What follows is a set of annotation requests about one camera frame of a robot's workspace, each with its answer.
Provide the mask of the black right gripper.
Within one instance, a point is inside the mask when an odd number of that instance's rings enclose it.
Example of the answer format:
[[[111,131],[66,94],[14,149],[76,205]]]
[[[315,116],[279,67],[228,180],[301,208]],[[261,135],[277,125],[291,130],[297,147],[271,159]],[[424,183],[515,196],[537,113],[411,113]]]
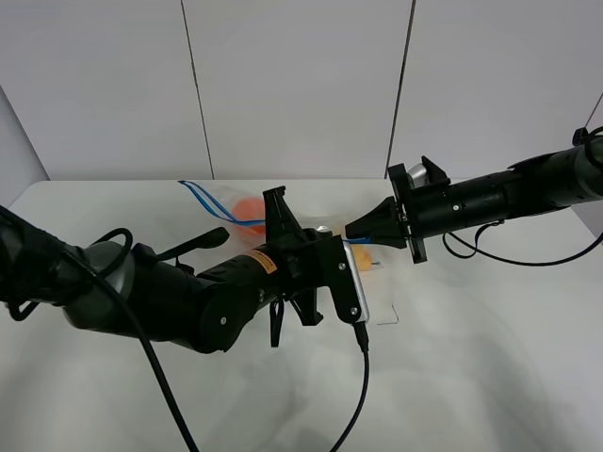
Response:
[[[372,244],[394,249],[410,246],[415,264],[427,261],[424,244],[426,238],[425,220],[419,218],[421,205],[434,193],[446,190],[450,185],[447,174],[428,157],[423,155],[424,164],[430,175],[427,186],[412,189],[407,178],[407,169],[397,164],[387,169],[394,196],[385,198],[374,209],[345,226],[346,237],[369,239]]]

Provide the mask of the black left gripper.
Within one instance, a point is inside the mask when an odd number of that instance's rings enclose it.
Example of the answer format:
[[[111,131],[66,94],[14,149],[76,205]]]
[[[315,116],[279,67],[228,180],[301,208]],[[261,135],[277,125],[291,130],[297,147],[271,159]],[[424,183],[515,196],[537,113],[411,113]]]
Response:
[[[316,326],[323,319],[318,311],[318,289],[326,287],[331,294],[327,278],[329,250],[331,240],[340,235],[303,230],[285,202],[284,186],[264,191],[263,200],[266,244],[272,249],[284,250],[285,297],[303,326]],[[279,297],[269,304],[271,347],[280,345],[284,316],[285,299]]]

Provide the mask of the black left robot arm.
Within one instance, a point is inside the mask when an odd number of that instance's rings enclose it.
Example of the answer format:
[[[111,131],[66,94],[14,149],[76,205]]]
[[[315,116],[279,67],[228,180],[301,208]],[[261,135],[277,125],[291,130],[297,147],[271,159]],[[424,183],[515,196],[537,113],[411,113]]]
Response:
[[[82,249],[33,227],[9,210],[1,213],[1,299],[11,316],[25,319],[40,302],[60,307],[78,329],[173,342],[202,353],[226,351],[255,314],[270,309],[277,343],[283,308],[290,302],[305,326],[321,320],[318,290],[326,287],[345,323],[362,314],[346,245],[341,237],[303,228],[285,192],[264,193],[266,241],[196,272],[180,262],[192,250],[222,245],[219,227],[156,253],[107,234]]]

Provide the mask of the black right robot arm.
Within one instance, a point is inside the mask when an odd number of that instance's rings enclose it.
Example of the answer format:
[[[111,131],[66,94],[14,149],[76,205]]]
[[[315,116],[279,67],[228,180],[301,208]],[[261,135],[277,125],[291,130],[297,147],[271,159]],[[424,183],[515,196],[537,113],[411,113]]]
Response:
[[[388,168],[392,196],[349,223],[347,238],[409,248],[427,259],[425,239],[505,220],[538,216],[602,198],[602,130],[579,128],[572,148],[515,163],[460,183],[428,157],[411,169]]]

